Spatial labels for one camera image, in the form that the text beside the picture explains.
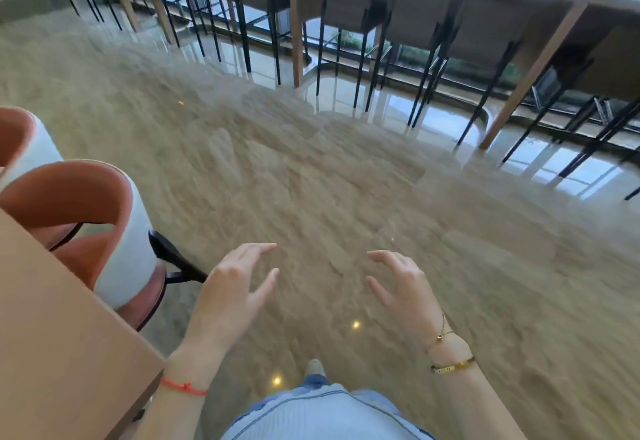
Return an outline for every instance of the orange chair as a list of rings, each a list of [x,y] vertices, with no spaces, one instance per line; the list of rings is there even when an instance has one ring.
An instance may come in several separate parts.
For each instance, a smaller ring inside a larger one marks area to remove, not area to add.
[[[0,192],[12,181],[40,165],[62,157],[42,122],[15,106],[0,106]],[[30,229],[48,249],[70,240],[75,224]]]
[[[114,225],[78,236],[52,253],[137,330],[156,311],[167,284],[207,278],[153,231],[133,181],[107,163],[41,165],[4,187],[0,208],[30,231],[69,223]],[[167,274],[164,261],[180,271]]]

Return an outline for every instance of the person's left hand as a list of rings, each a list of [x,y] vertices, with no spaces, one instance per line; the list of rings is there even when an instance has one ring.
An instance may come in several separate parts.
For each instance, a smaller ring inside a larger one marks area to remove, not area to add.
[[[276,285],[279,269],[274,268],[257,290],[249,292],[253,267],[274,248],[276,243],[245,243],[213,269],[202,285],[184,340],[172,354],[180,358],[172,363],[190,363],[191,369],[202,372],[194,376],[204,382],[209,376],[213,379],[222,357],[249,328]]]

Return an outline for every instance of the shoe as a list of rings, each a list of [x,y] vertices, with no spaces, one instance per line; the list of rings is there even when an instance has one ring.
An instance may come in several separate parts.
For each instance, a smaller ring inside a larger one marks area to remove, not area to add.
[[[309,376],[309,374],[320,374],[326,377],[320,359],[312,359],[308,362],[307,369],[305,369],[305,376]]]

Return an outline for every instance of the jeans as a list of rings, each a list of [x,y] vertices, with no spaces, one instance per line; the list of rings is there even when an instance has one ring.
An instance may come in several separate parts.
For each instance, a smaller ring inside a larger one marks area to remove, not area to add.
[[[304,381],[302,381],[302,383],[300,383],[300,385],[297,388],[290,389],[289,391],[281,391],[279,393],[276,393],[275,395],[267,396],[265,399],[263,399],[262,401],[259,401],[258,403],[252,404],[249,407],[249,410],[247,410],[247,412],[240,415],[238,418],[234,420],[234,423],[240,420],[241,418],[247,416],[249,413],[261,410],[262,408],[264,408],[264,406],[267,403],[275,400],[280,395],[284,395],[285,393],[291,393],[294,396],[300,396],[308,393],[309,391],[313,391],[315,389],[319,389],[319,388],[322,388],[323,386],[328,386],[328,385],[329,385],[329,381],[327,381],[326,378],[322,376],[322,374],[308,374],[305,377]],[[365,403],[377,406],[378,408],[382,408],[383,410],[389,413],[402,416],[400,415],[400,411],[398,410],[398,408],[396,408],[396,406],[393,403],[391,403],[391,401],[386,399],[380,393],[377,393],[371,389],[357,389],[356,391],[352,391],[351,394],[356,398],[364,401]]]

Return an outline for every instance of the tiled floor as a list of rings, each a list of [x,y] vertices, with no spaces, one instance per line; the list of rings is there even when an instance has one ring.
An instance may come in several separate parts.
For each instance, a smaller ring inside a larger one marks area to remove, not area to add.
[[[66,158],[124,169],[154,226],[199,266],[278,243],[255,277],[279,266],[278,287],[214,381],[205,438],[295,385],[313,356],[330,380],[455,437],[427,359],[364,283],[390,285],[365,256],[381,247],[423,267],[529,440],[640,436],[640,198],[622,201],[640,185],[635,167],[597,155],[558,181],[576,149],[538,135],[500,167],[518,128],[487,153],[474,151],[482,128],[455,149],[459,109],[434,104],[407,131],[411,95],[354,111],[348,78],[327,75],[316,98],[312,81],[276,87],[268,51],[247,74],[239,45],[219,64],[207,39],[201,64],[195,43],[167,48],[145,27],[121,33],[70,10],[0,26],[0,101],[36,113]],[[144,330],[165,354],[197,291],[172,286]]]

